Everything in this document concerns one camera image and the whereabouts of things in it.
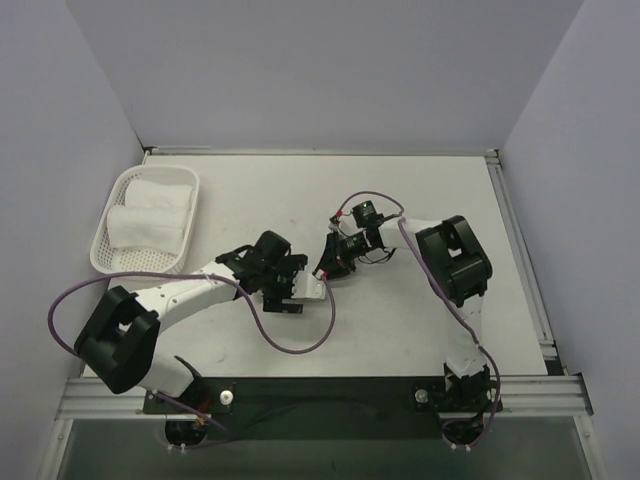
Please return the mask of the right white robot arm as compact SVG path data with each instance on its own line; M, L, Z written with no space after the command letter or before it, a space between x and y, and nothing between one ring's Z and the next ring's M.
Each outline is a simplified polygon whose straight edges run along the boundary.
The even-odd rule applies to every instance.
M441 221L385 216L370 201L353 207L357 231L342 230L340 212L330 219L330 232L315 271L329 280L356 271L356 259L375 250L406 249L418 260L446 310L447 346L443 396L463 410L491 391L488 360L482 351L482 305L493 275L491 262L465 217Z

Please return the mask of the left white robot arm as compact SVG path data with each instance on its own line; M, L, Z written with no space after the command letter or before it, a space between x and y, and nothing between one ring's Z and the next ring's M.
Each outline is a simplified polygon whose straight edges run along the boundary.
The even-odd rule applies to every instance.
M202 387L186 361L158 352L159 336L216 304L258 293L266 312L299 314L309 300L325 297L324 285L293 255L280 235L264 232L253 245L217 256L191 278L103 295L74 343L79 357L114 394L135 386L166 395L181 412L195 409Z

